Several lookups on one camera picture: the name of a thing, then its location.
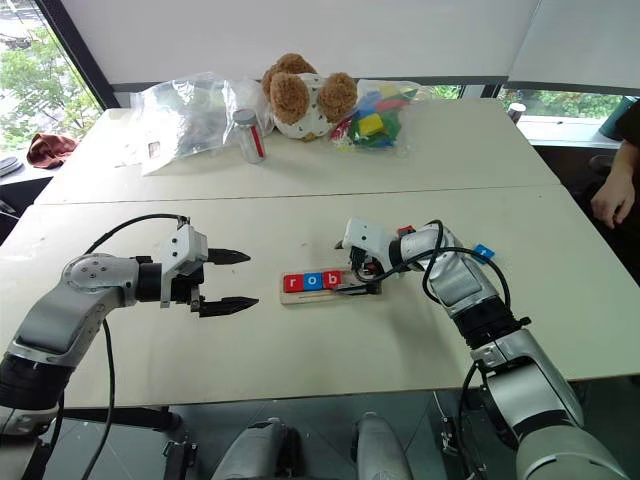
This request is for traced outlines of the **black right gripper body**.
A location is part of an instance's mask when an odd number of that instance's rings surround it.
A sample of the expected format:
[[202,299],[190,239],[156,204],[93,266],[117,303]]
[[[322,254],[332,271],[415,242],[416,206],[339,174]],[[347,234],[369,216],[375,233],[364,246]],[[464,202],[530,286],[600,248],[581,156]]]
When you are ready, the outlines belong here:
[[350,248],[351,272],[361,283],[380,283],[387,278],[384,255],[360,247]]

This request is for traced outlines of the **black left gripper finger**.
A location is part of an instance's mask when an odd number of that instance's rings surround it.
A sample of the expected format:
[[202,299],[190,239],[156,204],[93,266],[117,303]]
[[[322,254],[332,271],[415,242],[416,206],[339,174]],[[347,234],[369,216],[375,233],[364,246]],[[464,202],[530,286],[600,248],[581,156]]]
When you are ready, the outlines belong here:
[[224,297],[218,301],[206,301],[201,298],[198,308],[200,318],[227,316],[239,313],[258,304],[259,300],[249,297]]
[[215,265],[233,265],[248,262],[251,257],[243,252],[231,249],[209,248],[207,262]]

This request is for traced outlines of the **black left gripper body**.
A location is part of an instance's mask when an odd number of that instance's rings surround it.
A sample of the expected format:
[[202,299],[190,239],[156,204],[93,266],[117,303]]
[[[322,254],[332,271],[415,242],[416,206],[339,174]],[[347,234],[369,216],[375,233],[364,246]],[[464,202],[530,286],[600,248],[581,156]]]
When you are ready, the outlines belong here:
[[171,281],[171,301],[187,305],[191,312],[206,314],[205,297],[200,294],[200,285],[204,283],[204,280],[202,266],[188,275],[177,274]]

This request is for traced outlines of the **person's bare hand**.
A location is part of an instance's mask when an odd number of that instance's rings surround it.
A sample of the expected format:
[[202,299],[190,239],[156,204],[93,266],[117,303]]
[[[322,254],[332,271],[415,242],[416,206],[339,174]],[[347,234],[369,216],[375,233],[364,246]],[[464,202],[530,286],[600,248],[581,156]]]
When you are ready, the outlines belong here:
[[594,217],[609,229],[620,225],[635,203],[633,180],[627,174],[611,174],[591,200]]

